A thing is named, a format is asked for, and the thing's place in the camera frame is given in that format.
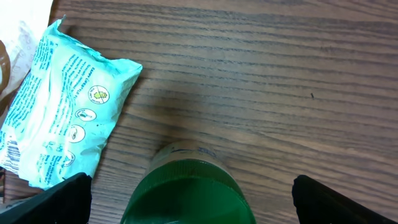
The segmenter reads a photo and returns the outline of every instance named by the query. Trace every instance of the circular icon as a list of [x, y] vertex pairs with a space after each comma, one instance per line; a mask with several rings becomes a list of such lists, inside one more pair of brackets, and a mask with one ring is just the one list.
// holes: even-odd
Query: circular icon
[[79, 125], [71, 125], [68, 132], [68, 140], [69, 142], [76, 143], [80, 142], [85, 138], [86, 132]]
[[76, 111], [75, 116], [80, 118], [82, 121], [92, 121], [97, 117], [97, 114], [90, 109], [79, 109]]
[[88, 98], [93, 103], [102, 104], [109, 99], [109, 93], [104, 87], [96, 85], [88, 90]]
[[65, 153], [65, 155], [66, 155], [66, 158], [63, 162], [63, 164], [64, 164], [63, 166], [67, 167], [67, 166], [70, 166], [73, 163], [73, 161], [75, 161], [75, 155], [70, 151], [67, 151]]

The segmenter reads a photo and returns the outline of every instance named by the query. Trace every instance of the wet wipes package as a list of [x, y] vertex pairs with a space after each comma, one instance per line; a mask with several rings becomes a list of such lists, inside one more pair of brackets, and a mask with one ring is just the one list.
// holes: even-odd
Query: wet wipes package
[[79, 172], [94, 175], [142, 70], [59, 32], [61, 22], [45, 31], [0, 131], [0, 166], [42, 189]]

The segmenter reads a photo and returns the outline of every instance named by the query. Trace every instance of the barcode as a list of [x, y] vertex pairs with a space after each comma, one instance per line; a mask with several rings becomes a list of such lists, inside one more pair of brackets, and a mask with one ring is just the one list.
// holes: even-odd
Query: barcode
[[16, 141], [10, 140], [7, 143], [7, 160], [4, 163], [4, 167], [18, 174], [19, 171], [19, 159], [21, 158], [21, 154], [19, 153], [18, 144]]

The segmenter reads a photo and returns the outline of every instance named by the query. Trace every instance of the round green lid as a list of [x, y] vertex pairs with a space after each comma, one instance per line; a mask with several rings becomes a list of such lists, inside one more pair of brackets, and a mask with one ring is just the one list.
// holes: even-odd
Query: round green lid
[[122, 224], [254, 224], [234, 179], [208, 162], [184, 159], [149, 173], [135, 189]]

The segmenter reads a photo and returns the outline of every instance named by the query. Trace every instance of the wooden table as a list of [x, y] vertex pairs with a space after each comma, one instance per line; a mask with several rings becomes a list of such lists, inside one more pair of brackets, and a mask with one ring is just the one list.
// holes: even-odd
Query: wooden table
[[299, 222], [299, 174], [398, 221], [397, 1], [56, 1], [51, 21], [64, 14], [69, 35], [144, 66], [90, 223], [118, 223], [153, 155], [180, 139], [213, 146], [258, 223]]

